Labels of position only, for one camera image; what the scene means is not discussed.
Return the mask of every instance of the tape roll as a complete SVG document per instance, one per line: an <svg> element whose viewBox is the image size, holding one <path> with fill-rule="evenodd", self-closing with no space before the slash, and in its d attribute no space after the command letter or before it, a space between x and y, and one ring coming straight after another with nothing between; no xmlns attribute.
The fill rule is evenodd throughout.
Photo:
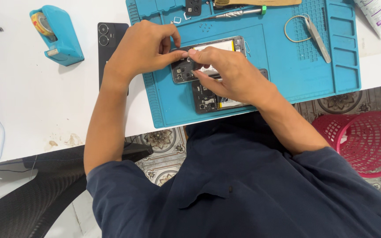
<svg viewBox="0 0 381 238"><path fill-rule="evenodd" d="M32 23L35 26L36 30L38 30L40 33L46 36L54 35L54 32L52 31L50 24L48 24L47 17L41 13L37 12L33 14L30 19L32 19Z"/></svg>

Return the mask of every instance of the hand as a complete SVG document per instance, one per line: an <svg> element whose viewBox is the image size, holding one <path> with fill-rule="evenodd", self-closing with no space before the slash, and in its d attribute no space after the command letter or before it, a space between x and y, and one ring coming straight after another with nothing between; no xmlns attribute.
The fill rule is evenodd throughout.
<svg viewBox="0 0 381 238"><path fill-rule="evenodd" d="M182 58L188 56L204 64L206 68L212 65L219 72L223 79L221 82L199 70L193 73L202 85L216 95L263 108L278 92L276 86L262 76L241 52L220 50L209 46L202 51L190 49L189 52L183 53Z"/></svg>
<svg viewBox="0 0 381 238"><path fill-rule="evenodd" d="M129 27L105 65L103 82L126 90L136 75L162 69L181 59L185 51L169 53L170 36L180 47L180 35L174 24L158 25L143 20Z"/></svg>

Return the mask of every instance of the pink plastic basket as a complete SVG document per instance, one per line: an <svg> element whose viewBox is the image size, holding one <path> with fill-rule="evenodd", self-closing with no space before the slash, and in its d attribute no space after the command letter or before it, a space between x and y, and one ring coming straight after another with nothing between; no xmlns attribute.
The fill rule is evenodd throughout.
<svg viewBox="0 0 381 238"><path fill-rule="evenodd" d="M381 176L381 111L324 115L312 125L360 176Z"/></svg>

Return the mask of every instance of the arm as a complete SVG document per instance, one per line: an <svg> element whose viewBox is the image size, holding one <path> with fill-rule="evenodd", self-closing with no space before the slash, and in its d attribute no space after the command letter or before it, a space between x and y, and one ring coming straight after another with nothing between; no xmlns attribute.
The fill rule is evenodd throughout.
<svg viewBox="0 0 381 238"><path fill-rule="evenodd" d="M138 74L162 69L179 60L184 51L170 51L170 36L180 47L173 24L146 20L130 27L104 68L103 83L89 123L84 152L85 173L109 161L121 161L124 147L124 111L130 81Z"/></svg>
<svg viewBox="0 0 381 238"><path fill-rule="evenodd" d="M220 73L219 82L196 70L201 84L221 97L257 107L283 146L293 155L328 147L327 141L307 122L240 52L207 47L189 50L193 60L212 65Z"/></svg>

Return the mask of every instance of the person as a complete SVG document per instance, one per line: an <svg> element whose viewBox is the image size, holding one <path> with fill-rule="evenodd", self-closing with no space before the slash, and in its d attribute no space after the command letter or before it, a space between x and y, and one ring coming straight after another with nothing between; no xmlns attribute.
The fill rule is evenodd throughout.
<svg viewBox="0 0 381 238"><path fill-rule="evenodd" d="M381 237L381 193L365 182L240 52L180 47L174 24L130 27L104 69L84 152L103 237ZM179 59L215 94L258 112L186 127L187 158L161 187L122 161L130 81Z"/></svg>

